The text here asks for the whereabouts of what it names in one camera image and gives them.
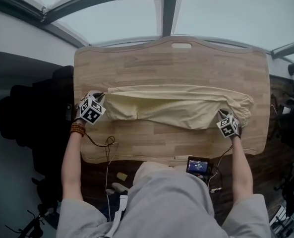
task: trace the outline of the sneaker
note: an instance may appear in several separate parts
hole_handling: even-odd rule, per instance
[[[113,189],[111,189],[111,188],[106,189],[106,194],[108,196],[113,195],[114,193],[115,193],[115,191]]]
[[[112,187],[118,193],[123,193],[124,191],[127,191],[127,192],[129,191],[129,189],[127,187],[125,187],[124,185],[122,185],[118,182],[113,182]]]

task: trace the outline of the gray sleeve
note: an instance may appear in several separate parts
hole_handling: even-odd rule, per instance
[[[106,223],[105,216],[94,206],[77,199],[63,199],[60,209],[57,238],[86,238]]]
[[[270,238],[270,226],[263,195],[254,194],[236,203],[222,228],[229,236]]]

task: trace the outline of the beige cloth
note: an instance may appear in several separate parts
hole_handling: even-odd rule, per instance
[[[104,106],[111,120],[150,120],[187,129],[216,126],[219,109],[230,109],[243,126],[253,98],[230,90],[191,85],[109,88]]]

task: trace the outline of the smartphone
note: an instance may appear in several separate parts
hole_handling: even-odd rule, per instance
[[[208,175],[210,159],[200,157],[188,157],[186,172],[193,175]]]

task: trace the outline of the floor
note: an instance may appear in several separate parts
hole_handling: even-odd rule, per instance
[[[284,90],[291,92],[292,83],[286,79],[270,77],[271,93],[273,93],[280,103],[287,98]],[[272,130],[273,122],[270,121],[269,131]],[[274,137],[267,141],[265,150],[258,155],[247,155],[249,165],[254,179],[254,193],[263,194],[268,209],[269,218],[272,218],[279,209],[279,203],[283,201],[280,191],[275,191],[273,187],[278,184],[280,173],[285,170],[289,162],[294,159],[291,148],[281,143]],[[219,158],[212,161],[217,164]],[[108,187],[112,182],[121,182],[116,178],[117,172],[128,175],[125,182],[121,182],[127,187],[131,187],[134,174],[141,162],[138,161],[118,161],[112,162],[109,166]],[[220,163],[220,171],[223,174],[223,191],[221,194],[213,194],[212,201],[215,209],[215,218],[221,225],[230,212],[233,205],[232,197],[232,156],[223,157]],[[84,200],[97,208],[105,205],[106,196],[104,195],[106,179],[106,163],[88,164],[82,161],[82,194]],[[220,186],[220,178],[217,175],[211,182],[211,187]]]

